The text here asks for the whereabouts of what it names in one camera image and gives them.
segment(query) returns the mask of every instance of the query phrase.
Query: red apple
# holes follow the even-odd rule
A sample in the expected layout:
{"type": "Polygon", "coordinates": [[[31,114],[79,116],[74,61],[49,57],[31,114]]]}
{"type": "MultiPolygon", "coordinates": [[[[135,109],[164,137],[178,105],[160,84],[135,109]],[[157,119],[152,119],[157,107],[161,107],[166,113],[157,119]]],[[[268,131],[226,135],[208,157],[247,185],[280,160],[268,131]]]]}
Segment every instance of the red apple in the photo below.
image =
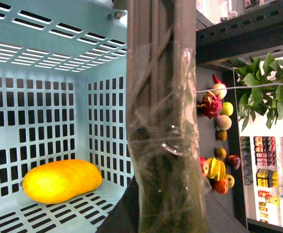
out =
{"type": "Polygon", "coordinates": [[[234,170],[240,167],[240,158],[236,154],[232,154],[228,157],[228,164],[233,167],[234,170]]]}
{"type": "Polygon", "coordinates": [[[206,177],[208,174],[209,165],[207,163],[207,160],[201,156],[200,156],[200,167],[201,167],[201,172],[203,173],[203,176],[206,177]]]}

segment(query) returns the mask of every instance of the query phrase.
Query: apple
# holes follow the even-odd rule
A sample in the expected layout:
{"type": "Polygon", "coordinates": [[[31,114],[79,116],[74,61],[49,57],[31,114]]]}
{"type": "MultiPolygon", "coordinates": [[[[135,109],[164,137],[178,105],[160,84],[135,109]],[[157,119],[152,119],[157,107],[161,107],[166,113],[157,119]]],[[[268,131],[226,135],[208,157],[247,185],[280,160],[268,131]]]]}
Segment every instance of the apple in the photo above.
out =
{"type": "Polygon", "coordinates": [[[234,169],[237,170],[240,167],[240,158],[236,154],[232,154],[228,157],[228,164],[234,169]]]}
{"type": "Polygon", "coordinates": [[[232,188],[235,184],[234,177],[230,174],[225,174],[225,177],[228,178],[229,181],[229,188],[232,188]]]}
{"type": "Polygon", "coordinates": [[[203,173],[203,176],[206,177],[208,174],[209,165],[207,163],[207,160],[201,156],[200,156],[200,168],[201,168],[201,172],[203,173]]]}
{"type": "Polygon", "coordinates": [[[214,190],[221,194],[226,194],[229,190],[229,181],[224,177],[221,181],[214,182],[214,190]]]}

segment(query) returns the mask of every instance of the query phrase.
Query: fruit display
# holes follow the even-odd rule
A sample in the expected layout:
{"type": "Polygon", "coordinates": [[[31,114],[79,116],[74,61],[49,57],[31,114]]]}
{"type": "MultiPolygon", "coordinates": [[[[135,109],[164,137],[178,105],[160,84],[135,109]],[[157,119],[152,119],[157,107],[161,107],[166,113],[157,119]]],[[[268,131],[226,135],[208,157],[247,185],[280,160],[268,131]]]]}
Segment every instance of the fruit display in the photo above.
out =
{"type": "Polygon", "coordinates": [[[226,130],[219,130],[217,133],[217,139],[219,141],[225,142],[228,138],[228,133],[226,130]]]}
{"type": "Polygon", "coordinates": [[[218,128],[221,130],[228,130],[232,126],[232,121],[227,115],[219,116],[216,122],[218,128]]]}
{"type": "Polygon", "coordinates": [[[227,157],[227,151],[223,147],[218,147],[216,149],[216,156],[219,159],[225,159],[225,157],[227,157]]]}
{"type": "Polygon", "coordinates": [[[228,164],[234,169],[238,170],[241,165],[241,160],[236,154],[232,154],[228,157],[228,164]]]}
{"type": "Polygon", "coordinates": [[[227,87],[226,84],[221,82],[216,75],[213,74],[213,79],[215,82],[215,85],[211,89],[218,89],[216,91],[213,91],[213,93],[218,96],[221,99],[223,99],[227,95],[227,87]]]}
{"type": "Polygon", "coordinates": [[[222,106],[220,98],[211,91],[205,94],[201,104],[197,105],[202,111],[202,116],[208,117],[209,119],[220,116],[222,106]]]}
{"type": "Polygon", "coordinates": [[[22,186],[34,201],[56,204],[92,191],[101,182],[102,176],[92,163],[71,159],[33,168],[25,175],[22,186]]]}
{"type": "Polygon", "coordinates": [[[206,177],[208,175],[209,165],[207,163],[207,160],[201,156],[200,156],[200,168],[203,176],[206,177]]]}
{"type": "Polygon", "coordinates": [[[224,102],[220,115],[227,115],[228,117],[233,114],[233,105],[230,102],[224,102]]]}

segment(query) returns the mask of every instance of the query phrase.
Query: green apple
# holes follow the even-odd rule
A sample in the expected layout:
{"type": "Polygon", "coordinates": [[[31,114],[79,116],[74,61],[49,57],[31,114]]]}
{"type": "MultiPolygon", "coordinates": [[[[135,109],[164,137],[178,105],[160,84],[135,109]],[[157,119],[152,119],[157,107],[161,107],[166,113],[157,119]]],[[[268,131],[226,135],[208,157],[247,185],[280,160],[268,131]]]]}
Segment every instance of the green apple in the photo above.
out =
{"type": "Polygon", "coordinates": [[[230,174],[225,174],[225,177],[228,178],[229,181],[229,188],[232,188],[235,184],[234,177],[230,174]]]}

